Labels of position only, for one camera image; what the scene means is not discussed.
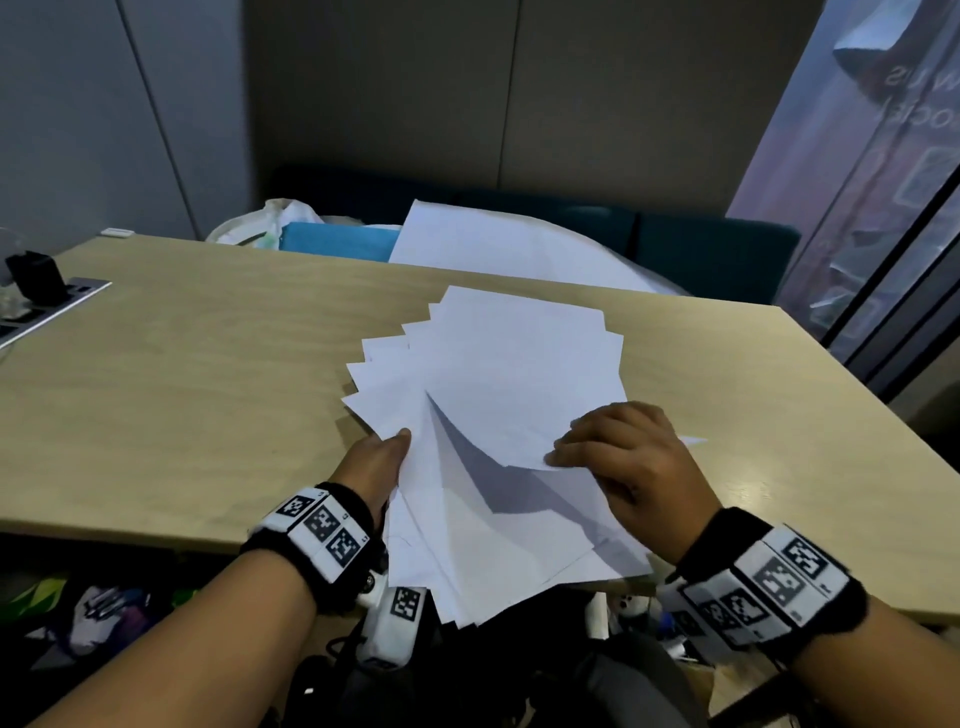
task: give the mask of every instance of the forearm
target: forearm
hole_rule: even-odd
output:
[[[859,627],[815,638],[791,669],[851,726],[943,726],[960,716],[960,651],[877,599]]]
[[[293,566],[270,551],[243,554],[35,726],[255,726],[315,616]]]

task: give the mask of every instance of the wooden table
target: wooden table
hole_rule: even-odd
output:
[[[787,522],[875,595],[960,621],[960,476],[771,306],[137,235],[59,258],[103,293],[0,352],[0,527],[233,550],[361,428],[360,339],[449,284],[601,308],[726,505]]]

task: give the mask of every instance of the right hand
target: right hand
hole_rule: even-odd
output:
[[[588,412],[543,458],[588,468],[623,527],[676,564],[723,506],[663,410],[621,402]]]

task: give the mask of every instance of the left hand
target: left hand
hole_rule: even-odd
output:
[[[380,528],[383,506],[396,487],[400,463],[410,449],[410,437],[406,427],[388,440],[368,435],[347,450],[328,479],[347,486],[367,503],[376,529]]]

